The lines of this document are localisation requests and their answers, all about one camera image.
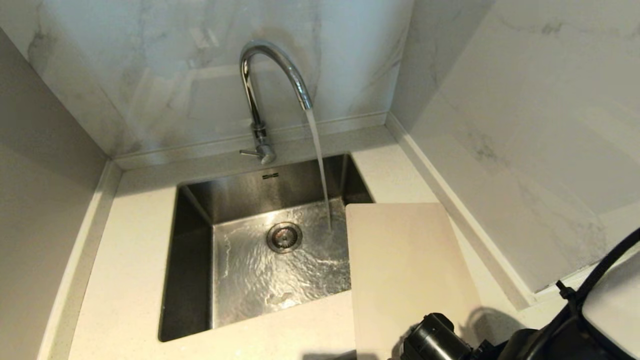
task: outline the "drain strainer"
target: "drain strainer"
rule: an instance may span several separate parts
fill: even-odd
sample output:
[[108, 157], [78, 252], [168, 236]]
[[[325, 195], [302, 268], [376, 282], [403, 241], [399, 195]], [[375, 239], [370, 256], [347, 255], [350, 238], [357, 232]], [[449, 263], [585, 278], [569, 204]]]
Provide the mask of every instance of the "drain strainer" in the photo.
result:
[[302, 243], [302, 231], [292, 222], [275, 224], [267, 234], [267, 245], [279, 254], [296, 250]]

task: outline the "white cutting board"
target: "white cutting board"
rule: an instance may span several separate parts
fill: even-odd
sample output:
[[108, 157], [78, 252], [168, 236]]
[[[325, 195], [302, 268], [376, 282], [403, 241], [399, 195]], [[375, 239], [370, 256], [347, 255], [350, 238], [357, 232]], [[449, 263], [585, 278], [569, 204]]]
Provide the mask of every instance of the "white cutting board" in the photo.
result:
[[358, 358], [391, 358], [428, 313], [460, 335], [480, 300], [443, 206], [350, 204], [346, 213]]

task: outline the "sink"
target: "sink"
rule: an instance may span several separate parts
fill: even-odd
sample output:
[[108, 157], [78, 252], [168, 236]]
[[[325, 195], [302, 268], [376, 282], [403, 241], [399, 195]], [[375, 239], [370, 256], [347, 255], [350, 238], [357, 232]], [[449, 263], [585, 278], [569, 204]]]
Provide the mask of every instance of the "sink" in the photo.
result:
[[179, 187], [160, 341], [351, 289], [344, 207], [372, 202], [348, 154]]

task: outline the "gooseneck faucet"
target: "gooseneck faucet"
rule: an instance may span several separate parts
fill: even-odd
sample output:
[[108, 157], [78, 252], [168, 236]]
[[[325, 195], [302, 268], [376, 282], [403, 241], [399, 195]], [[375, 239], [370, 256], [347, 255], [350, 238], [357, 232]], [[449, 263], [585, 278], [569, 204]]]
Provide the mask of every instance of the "gooseneck faucet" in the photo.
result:
[[312, 104], [305, 82], [302, 80], [302, 75], [300, 75], [298, 68], [293, 65], [293, 62], [291, 62], [289, 57], [287, 57], [280, 48], [265, 40], [252, 40], [244, 46], [242, 53], [240, 54], [240, 72], [244, 83], [244, 92], [246, 93], [246, 98], [249, 102], [249, 110], [251, 111], [251, 116], [253, 118], [251, 129], [253, 131], [253, 139], [255, 140], [255, 151], [240, 150], [240, 153], [257, 156], [260, 158], [260, 162], [264, 165], [275, 160], [276, 154], [271, 148], [271, 144], [269, 144], [266, 124], [260, 117], [260, 112], [258, 111], [258, 106], [253, 94], [250, 60], [253, 55], [256, 54], [266, 55], [275, 61], [285, 74], [287, 74], [287, 77], [296, 92], [296, 96], [298, 97], [298, 102], [300, 102], [302, 110], [311, 109]]

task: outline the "marble backsplash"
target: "marble backsplash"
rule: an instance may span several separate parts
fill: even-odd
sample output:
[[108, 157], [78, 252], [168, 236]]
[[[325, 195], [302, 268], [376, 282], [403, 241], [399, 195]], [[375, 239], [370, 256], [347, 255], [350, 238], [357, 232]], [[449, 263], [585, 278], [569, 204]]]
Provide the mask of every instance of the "marble backsplash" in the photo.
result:
[[640, 3], [416, 1], [391, 112], [532, 291], [640, 226]]
[[[238, 70], [249, 40], [298, 66], [320, 121], [388, 111], [413, 0], [0, 0], [0, 26], [112, 157], [250, 134]], [[271, 129], [304, 116], [257, 56]]]

